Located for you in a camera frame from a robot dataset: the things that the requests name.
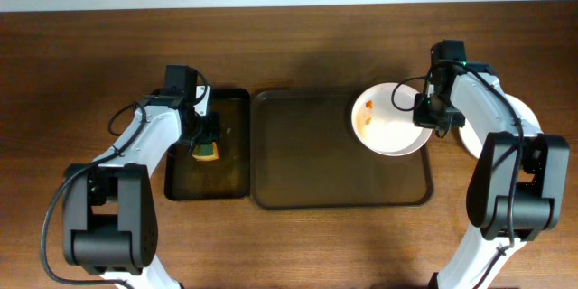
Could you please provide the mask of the white plate ketchup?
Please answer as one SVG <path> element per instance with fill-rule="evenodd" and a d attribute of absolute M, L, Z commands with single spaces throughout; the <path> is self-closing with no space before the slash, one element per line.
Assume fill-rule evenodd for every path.
<path fill-rule="evenodd" d="M 506 98 L 513 105 L 514 109 L 521 115 L 525 125 L 532 125 L 537 129 L 541 129 L 536 115 L 523 101 L 509 94 L 506 95 Z M 459 129 L 459 135 L 466 150 L 473 157 L 478 159 L 482 150 L 482 142 L 475 134 L 475 131 L 468 120 L 465 120 L 464 126 Z"/>
<path fill-rule="evenodd" d="M 355 99 L 350 122 L 354 135 L 369 150 L 385 156 L 405 156 L 421 149 L 432 130 L 416 126 L 413 113 L 397 109 L 414 104 L 416 89 L 396 83 L 380 83 Z"/>

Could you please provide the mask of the yellow green sponge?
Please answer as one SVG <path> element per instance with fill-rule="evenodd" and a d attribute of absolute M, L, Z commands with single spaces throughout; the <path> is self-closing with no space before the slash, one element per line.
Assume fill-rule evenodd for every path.
<path fill-rule="evenodd" d="M 217 161 L 219 159 L 219 151 L 216 142 L 210 144 L 197 144 L 191 152 L 191 156 L 201 162 Z"/>

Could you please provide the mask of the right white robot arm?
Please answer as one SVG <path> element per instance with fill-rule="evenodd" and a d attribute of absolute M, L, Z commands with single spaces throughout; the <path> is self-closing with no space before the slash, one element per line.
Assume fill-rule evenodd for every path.
<path fill-rule="evenodd" d="M 527 122 L 488 63 L 462 41 L 430 50 L 424 88 L 411 107 L 416 126 L 445 136 L 470 125 L 482 143 L 466 193 L 469 226 L 431 288 L 487 288 L 507 261 L 559 222 L 570 146 Z"/>

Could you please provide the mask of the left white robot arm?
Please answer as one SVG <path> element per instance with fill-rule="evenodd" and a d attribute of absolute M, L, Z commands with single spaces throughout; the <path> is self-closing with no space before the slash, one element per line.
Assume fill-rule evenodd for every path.
<path fill-rule="evenodd" d="M 164 84 L 128 105 L 134 117 L 92 162 L 70 165 L 63 200 L 63 255 L 89 285 L 179 288 L 156 255 L 158 223 L 150 177 L 174 145 L 194 147 L 208 130 L 210 85 L 193 67 L 169 65 Z"/>

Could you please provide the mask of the white plate ketchup front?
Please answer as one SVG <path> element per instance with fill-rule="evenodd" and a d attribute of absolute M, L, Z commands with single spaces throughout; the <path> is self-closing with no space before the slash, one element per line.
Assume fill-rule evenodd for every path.
<path fill-rule="evenodd" d="M 514 109 L 521 115 L 525 125 L 532 125 L 537 129 L 541 129 L 536 115 L 523 101 L 509 94 L 506 95 L 506 98 L 513 105 Z M 464 126 L 459 129 L 459 135 L 466 150 L 473 157 L 478 159 L 482 150 L 482 142 L 475 134 L 475 131 L 468 120 L 465 120 Z"/>

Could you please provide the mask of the white plate ketchup back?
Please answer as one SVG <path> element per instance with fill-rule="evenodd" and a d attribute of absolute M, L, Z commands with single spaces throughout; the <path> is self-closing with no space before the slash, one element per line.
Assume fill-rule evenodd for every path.
<path fill-rule="evenodd" d="M 396 83 L 380 83 L 355 99 L 350 122 L 354 135 L 369 150 L 385 156 L 405 156 L 421 149 L 432 130 L 416 126 L 413 113 L 397 109 L 414 104 L 416 89 Z"/>

